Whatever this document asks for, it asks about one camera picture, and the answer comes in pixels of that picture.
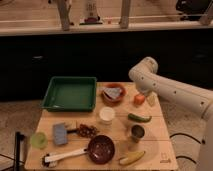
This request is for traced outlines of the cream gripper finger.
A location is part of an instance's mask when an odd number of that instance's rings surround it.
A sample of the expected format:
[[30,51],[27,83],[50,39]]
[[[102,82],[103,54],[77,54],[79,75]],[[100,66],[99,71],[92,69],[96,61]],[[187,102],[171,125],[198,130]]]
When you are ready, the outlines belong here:
[[156,104],[155,94],[153,92],[149,93],[148,96],[146,97],[146,100],[149,106],[153,107]]

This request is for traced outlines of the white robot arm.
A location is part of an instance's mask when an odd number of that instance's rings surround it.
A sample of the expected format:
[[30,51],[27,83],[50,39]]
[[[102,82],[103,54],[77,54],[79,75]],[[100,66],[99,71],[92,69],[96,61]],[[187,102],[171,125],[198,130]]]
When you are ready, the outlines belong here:
[[153,91],[206,121],[196,171],[213,171],[213,91],[159,76],[157,70],[157,61],[145,57],[129,70],[128,75],[142,94]]

